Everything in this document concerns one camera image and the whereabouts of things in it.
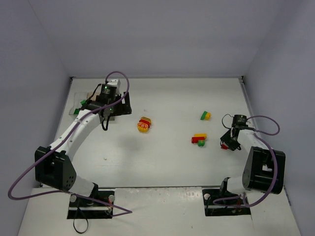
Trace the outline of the green slope lego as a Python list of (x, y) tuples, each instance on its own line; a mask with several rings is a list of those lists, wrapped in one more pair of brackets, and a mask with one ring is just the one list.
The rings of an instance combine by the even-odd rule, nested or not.
[(203, 114), (201, 115), (200, 119), (204, 120), (206, 115), (207, 115), (207, 113), (208, 113), (207, 111), (204, 111)]

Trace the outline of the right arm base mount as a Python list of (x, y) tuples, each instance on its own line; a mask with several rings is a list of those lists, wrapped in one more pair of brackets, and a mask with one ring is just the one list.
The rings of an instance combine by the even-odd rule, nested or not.
[(202, 189), (204, 212), (206, 217), (251, 215), (250, 208), (243, 207), (243, 199), (238, 195), (219, 188)]

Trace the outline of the yellow small lego brick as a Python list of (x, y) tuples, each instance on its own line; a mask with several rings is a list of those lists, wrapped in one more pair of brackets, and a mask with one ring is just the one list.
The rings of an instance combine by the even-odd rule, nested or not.
[(211, 114), (210, 113), (206, 113), (205, 120), (209, 120), (210, 118), (211, 118)]

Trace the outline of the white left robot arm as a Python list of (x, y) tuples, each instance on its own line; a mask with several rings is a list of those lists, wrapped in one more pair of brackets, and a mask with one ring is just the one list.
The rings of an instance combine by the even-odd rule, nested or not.
[(78, 176), (72, 161), (94, 129), (101, 126), (106, 131), (112, 117), (132, 113), (129, 93), (120, 93), (120, 84), (118, 79), (99, 84), (100, 94), (92, 94), (83, 103), (69, 128), (48, 147), (36, 150), (35, 160), (43, 158), (35, 167), (36, 181), (62, 192), (90, 198), (99, 196), (98, 185)]

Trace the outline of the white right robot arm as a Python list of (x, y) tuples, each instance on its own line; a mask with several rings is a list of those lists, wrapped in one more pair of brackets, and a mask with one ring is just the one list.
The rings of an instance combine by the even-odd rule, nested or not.
[(264, 194), (280, 194), (284, 184), (285, 153), (270, 147), (258, 133), (275, 136), (275, 133), (256, 130), (248, 125), (246, 115), (234, 115), (231, 127), (220, 138), (222, 149), (243, 150), (248, 154), (245, 167), (239, 177), (226, 177), (220, 186), (220, 193), (239, 195), (250, 191)]

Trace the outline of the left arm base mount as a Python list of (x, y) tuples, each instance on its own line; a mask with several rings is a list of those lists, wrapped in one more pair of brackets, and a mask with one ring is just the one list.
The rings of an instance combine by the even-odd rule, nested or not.
[(71, 194), (67, 219), (112, 219), (113, 211), (112, 207)]

